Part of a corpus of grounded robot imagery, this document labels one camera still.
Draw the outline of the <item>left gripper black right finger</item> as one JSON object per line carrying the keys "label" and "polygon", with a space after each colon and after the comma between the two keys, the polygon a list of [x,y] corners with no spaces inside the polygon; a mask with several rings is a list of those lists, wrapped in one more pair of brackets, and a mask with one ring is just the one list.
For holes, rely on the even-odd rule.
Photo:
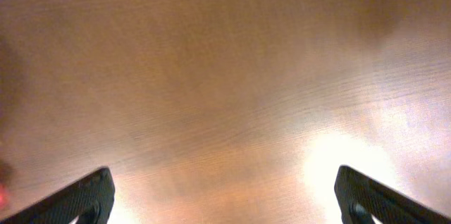
{"label": "left gripper black right finger", "polygon": [[340,166],[334,192],[344,224],[450,224],[450,218],[349,167]]}

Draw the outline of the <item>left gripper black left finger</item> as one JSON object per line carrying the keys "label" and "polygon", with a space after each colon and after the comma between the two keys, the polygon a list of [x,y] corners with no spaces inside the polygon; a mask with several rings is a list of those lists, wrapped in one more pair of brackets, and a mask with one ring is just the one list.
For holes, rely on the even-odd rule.
{"label": "left gripper black left finger", "polygon": [[114,204],[111,171],[101,167],[22,211],[1,224],[106,224]]}

